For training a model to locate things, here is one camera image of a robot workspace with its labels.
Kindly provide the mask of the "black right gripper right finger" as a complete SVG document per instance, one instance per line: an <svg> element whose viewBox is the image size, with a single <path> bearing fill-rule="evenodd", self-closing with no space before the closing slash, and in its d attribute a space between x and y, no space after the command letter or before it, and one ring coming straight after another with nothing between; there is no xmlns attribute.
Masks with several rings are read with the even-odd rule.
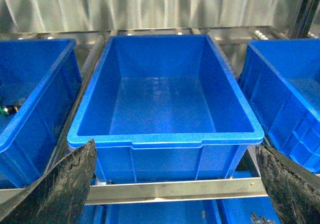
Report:
<svg viewBox="0 0 320 224"><path fill-rule="evenodd" d="M261 180L281 223L319 223L319 176L269 145L256 147Z"/></svg>

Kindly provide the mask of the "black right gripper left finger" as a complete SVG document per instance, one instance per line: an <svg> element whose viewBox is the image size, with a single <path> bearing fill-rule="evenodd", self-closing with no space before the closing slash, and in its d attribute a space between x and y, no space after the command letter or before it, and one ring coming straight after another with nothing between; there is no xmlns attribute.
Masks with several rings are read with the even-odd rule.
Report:
<svg viewBox="0 0 320 224"><path fill-rule="evenodd" d="M90 139L0 205L1 223L78 223L96 168Z"/></svg>

